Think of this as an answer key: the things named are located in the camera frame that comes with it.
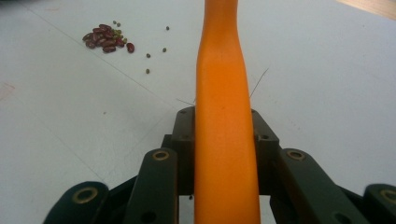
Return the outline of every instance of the screw hole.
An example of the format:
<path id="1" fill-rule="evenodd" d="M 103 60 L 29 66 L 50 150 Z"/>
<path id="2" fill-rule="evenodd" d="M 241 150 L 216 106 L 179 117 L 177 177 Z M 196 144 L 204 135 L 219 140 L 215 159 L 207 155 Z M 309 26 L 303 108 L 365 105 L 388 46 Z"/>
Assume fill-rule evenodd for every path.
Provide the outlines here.
<path id="1" fill-rule="evenodd" d="M 152 157 L 156 161 L 164 161 L 169 158 L 169 153 L 167 151 L 156 151 Z"/>
<path id="2" fill-rule="evenodd" d="M 396 191 L 391 189 L 383 189 L 380 191 L 382 197 L 388 202 L 396 204 Z"/>
<path id="3" fill-rule="evenodd" d="M 305 159 L 305 155 L 299 151 L 290 150 L 287 152 L 288 156 L 294 160 L 302 161 Z"/>
<path id="4" fill-rule="evenodd" d="M 153 212 L 147 212 L 144 213 L 140 219 L 142 220 L 143 223 L 152 223 L 155 221 L 155 219 L 157 219 L 157 215 L 155 215 L 155 213 Z"/>
<path id="5" fill-rule="evenodd" d="M 74 195 L 73 195 L 73 202 L 74 203 L 88 203 L 92 199 L 94 199 L 98 195 L 98 190 L 93 187 L 87 187 L 84 189 L 79 189 Z"/>
<path id="6" fill-rule="evenodd" d="M 351 224 L 352 223 L 350 218 L 342 213 L 336 212 L 336 213 L 334 213 L 333 216 L 334 216 L 335 220 L 337 220 L 341 224 Z"/>

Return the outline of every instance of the orange handle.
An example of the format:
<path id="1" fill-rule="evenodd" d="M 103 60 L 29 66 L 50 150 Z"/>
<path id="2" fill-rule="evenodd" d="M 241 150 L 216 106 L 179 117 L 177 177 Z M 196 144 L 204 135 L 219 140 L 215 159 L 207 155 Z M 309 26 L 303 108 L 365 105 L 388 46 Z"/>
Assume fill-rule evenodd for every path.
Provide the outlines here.
<path id="1" fill-rule="evenodd" d="M 237 0 L 205 0 L 197 61 L 195 223 L 260 223 L 248 81 Z"/>

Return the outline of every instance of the kidney bean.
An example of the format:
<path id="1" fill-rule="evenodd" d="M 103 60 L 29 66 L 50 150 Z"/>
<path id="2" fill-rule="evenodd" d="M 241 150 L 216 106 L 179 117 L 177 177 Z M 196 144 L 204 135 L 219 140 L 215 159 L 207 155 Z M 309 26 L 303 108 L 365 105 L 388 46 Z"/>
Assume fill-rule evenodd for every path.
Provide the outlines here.
<path id="1" fill-rule="evenodd" d="M 105 41 L 107 41 L 106 38 L 100 38 L 100 39 L 96 42 L 96 47 L 99 47 L 99 46 L 102 47 L 102 44 L 103 44 Z"/>
<path id="2" fill-rule="evenodd" d="M 103 42 L 101 46 L 102 46 L 103 48 L 106 48 L 106 47 L 114 47 L 114 46 L 116 46 L 116 41 L 110 39 L 110 40 L 107 40 L 107 41 Z"/>
<path id="3" fill-rule="evenodd" d="M 105 31 L 105 32 L 103 32 L 103 36 L 107 39 L 111 39 L 111 38 L 113 38 L 114 35 L 111 31 Z"/>
<path id="4" fill-rule="evenodd" d="M 89 40 L 89 39 L 92 39 L 92 33 L 86 34 L 86 35 L 84 35 L 84 37 L 82 37 L 83 41 L 86 41 L 86 40 Z"/>
<path id="5" fill-rule="evenodd" d="M 134 52 L 134 44 L 133 43 L 126 44 L 126 48 L 128 49 L 128 52 L 130 52 L 130 53 Z"/>
<path id="6" fill-rule="evenodd" d="M 85 46 L 89 49 L 94 49 L 95 48 L 95 43 L 93 43 L 91 40 L 85 41 Z"/>
<path id="7" fill-rule="evenodd" d="M 125 46 L 125 43 L 122 41 L 121 38 L 116 39 L 116 45 L 120 48 L 123 48 Z"/>
<path id="8" fill-rule="evenodd" d="M 106 29 L 104 28 L 93 28 L 92 31 L 96 34 L 101 34 L 102 32 L 104 32 Z"/>
<path id="9" fill-rule="evenodd" d="M 114 47 L 114 46 L 103 48 L 103 52 L 105 52 L 105 53 L 114 52 L 114 51 L 116 51 L 116 47 Z"/>
<path id="10" fill-rule="evenodd" d="M 111 26 L 106 25 L 106 24 L 100 24 L 99 28 L 105 29 L 107 31 L 111 31 Z"/>
<path id="11" fill-rule="evenodd" d="M 99 35 L 96 33 L 92 34 L 92 42 L 96 43 L 100 39 Z"/>

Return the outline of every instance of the bean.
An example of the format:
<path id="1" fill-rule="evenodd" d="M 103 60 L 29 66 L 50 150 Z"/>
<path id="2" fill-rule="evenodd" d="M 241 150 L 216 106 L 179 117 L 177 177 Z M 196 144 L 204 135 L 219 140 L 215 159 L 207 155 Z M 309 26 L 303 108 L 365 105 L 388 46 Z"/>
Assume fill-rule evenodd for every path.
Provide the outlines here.
<path id="1" fill-rule="evenodd" d="M 116 39 L 116 45 L 120 48 L 123 48 L 125 46 L 125 43 L 122 41 L 121 38 Z"/>
<path id="2" fill-rule="evenodd" d="M 126 44 L 126 48 L 128 49 L 128 52 L 130 52 L 130 53 L 134 52 L 134 44 L 133 43 Z"/>
<path id="3" fill-rule="evenodd" d="M 114 52 L 114 51 L 116 51 L 116 47 L 105 47 L 105 48 L 103 48 L 103 52 L 104 53 L 109 53 L 109 52 Z"/>
<path id="4" fill-rule="evenodd" d="M 92 29 L 94 33 L 96 34 L 101 34 L 102 32 L 104 32 L 106 29 L 104 28 L 93 28 Z"/>
<path id="5" fill-rule="evenodd" d="M 86 35 L 84 35 L 84 37 L 82 37 L 83 41 L 86 41 L 86 40 L 89 40 L 89 39 L 92 39 L 92 33 L 86 34 Z"/>
<path id="6" fill-rule="evenodd" d="M 104 42 L 106 42 L 106 41 L 107 41 L 106 38 L 101 38 L 101 39 L 99 39 L 99 40 L 96 42 L 96 47 L 102 46 L 102 44 L 103 44 Z"/>
<path id="7" fill-rule="evenodd" d="M 111 31 L 105 31 L 105 32 L 103 33 L 103 36 L 104 36 L 105 38 L 107 38 L 107 39 L 111 39 L 111 38 L 113 38 L 113 33 L 112 33 Z"/>
<path id="8" fill-rule="evenodd" d="M 103 48 L 106 48 L 106 47 L 114 47 L 114 46 L 116 46 L 116 41 L 110 39 L 110 40 L 107 40 L 107 41 L 103 42 L 101 46 L 102 46 Z"/>
<path id="9" fill-rule="evenodd" d="M 95 48 L 95 43 L 93 43 L 91 40 L 85 41 L 85 46 L 89 49 L 94 49 Z"/>
<path id="10" fill-rule="evenodd" d="M 106 25 L 106 24 L 100 24 L 99 25 L 100 28 L 105 29 L 107 31 L 111 31 L 111 26 Z"/>

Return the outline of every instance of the white table surface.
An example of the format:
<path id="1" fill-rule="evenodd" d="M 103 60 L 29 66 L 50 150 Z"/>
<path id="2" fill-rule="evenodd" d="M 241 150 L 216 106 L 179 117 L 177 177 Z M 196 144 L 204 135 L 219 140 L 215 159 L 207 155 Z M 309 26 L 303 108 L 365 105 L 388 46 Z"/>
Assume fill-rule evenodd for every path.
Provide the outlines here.
<path id="1" fill-rule="evenodd" d="M 137 175 L 194 104 L 203 16 L 204 1 L 0 2 L 0 223 L 41 223 L 74 185 Z M 87 49 L 81 38 L 114 20 L 135 53 Z M 252 108 L 281 146 L 359 194 L 396 185 L 396 21 L 335 1 L 241 0 L 238 25 L 251 92 L 268 69 Z M 267 197 L 262 222 L 274 222 Z"/>

